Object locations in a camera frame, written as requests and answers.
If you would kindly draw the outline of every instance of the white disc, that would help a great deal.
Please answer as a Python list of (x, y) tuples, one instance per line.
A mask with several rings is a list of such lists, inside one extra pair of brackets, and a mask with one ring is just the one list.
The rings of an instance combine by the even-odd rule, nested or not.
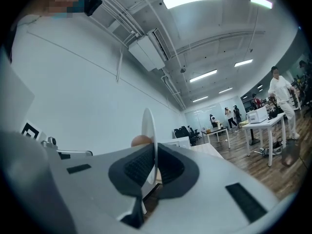
[(147, 136), (148, 138), (152, 139), (154, 143), (154, 150), (155, 150), (155, 166), (151, 170), (150, 174), (147, 177), (147, 181), (150, 184), (154, 184), (156, 182), (157, 170), (158, 170), (158, 159), (157, 159), (157, 139), (156, 139), (156, 129), (155, 129), (155, 122), (152, 111), (149, 108), (144, 110), (143, 120), (142, 120), (142, 135)]

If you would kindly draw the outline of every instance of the ceiling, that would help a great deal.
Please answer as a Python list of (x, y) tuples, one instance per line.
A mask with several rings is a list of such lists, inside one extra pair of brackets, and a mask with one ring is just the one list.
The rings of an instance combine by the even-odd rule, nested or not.
[[(250, 3), (249, 0), (206, 0), (180, 5), (168, 10), (163, 0), (148, 0), (167, 29), (180, 64), (175, 57), (165, 31), (144, 0), (117, 0), (132, 15), (145, 33), (159, 28), (173, 57), (165, 62), (176, 88), (188, 107), (193, 100), (218, 96), (218, 92), (233, 87), (238, 89), (259, 67), (276, 46), (274, 39), (285, 26), (283, 11), (277, 0), (273, 9)], [(94, 18), (118, 38), (129, 36), (127, 30), (104, 9), (98, 9)], [(191, 46), (201, 41), (198, 47)], [(247, 65), (234, 68), (236, 62), (253, 59)], [(190, 79), (217, 69), (215, 75), (190, 83)], [(153, 75), (162, 76), (158, 70)]]

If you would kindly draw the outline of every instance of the floor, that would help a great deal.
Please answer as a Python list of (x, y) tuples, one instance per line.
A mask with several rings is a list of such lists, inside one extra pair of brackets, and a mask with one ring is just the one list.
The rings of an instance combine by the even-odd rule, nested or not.
[[(290, 193), (298, 191), (304, 179), (307, 168), (312, 160), (312, 118), (308, 114), (303, 117), (305, 110), (296, 111), (296, 129), (300, 134), (298, 147), (300, 148), (299, 159), (291, 166), (286, 167), (282, 164), (282, 155), (273, 156), (272, 167), (268, 166), (268, 158), (260, 154), (253, 153), (259, 151), (260, 143), (250, 146), (251, 155), (246, 154), (246, 143), (244, 131), (235, 132), (232, 129), (229, 132), (231, 148), (228, 148), (228, 143), (224, 140), (226, 135), (221, 135), (220, 143), (217, 142), (216, 136), (210, 136), (212, 146), (222, 155), (223, 158), (230, 161), (240, 169), (257, 178), (264, 185), (270, 188), (279, 199), (283, 199)], [(286, 137), (289, 136), (288, 123), (286, 124)], [(259, 138), (258, 130), (254, 130), (254, 137)], [(268, 147), (268, 134), (263, 131), (263, 143)], [(276, 125), (273, 131), (273, 139), (281, 137), (281, 124)], [(197, 142), (197, 145), (202, 144), (202, 139)], [(145, 219), (147, 219), (157, 205), (157, 194), (160, 192), (162, 185), (159, 185), (156, 190), (144, 200), (147, 210)]]

